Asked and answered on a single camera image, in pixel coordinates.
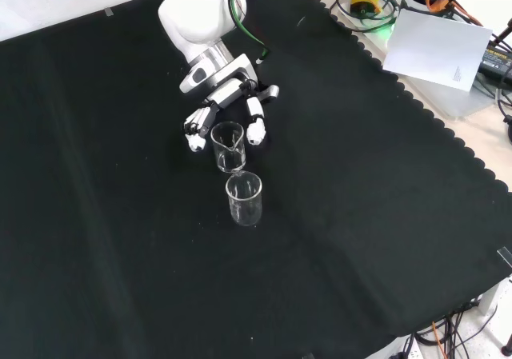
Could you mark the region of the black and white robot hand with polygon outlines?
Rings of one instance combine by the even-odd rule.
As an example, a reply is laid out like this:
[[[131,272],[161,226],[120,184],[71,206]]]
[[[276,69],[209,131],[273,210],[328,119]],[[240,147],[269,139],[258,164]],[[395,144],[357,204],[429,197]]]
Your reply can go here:
[[[189,148],[194,152],[203,150],[206,135],[214,126],[217,113],[239,98],[246,100],[250,116],[250,124],[246,127],[247,140],[252,146],[260,145],[266,138],[263,105],[278,97],[279,87],[259,82],[254,67],[245,54],[236,57],[207,79],[212,81],[210,94],[202,101],[202,106],[183,123]]]

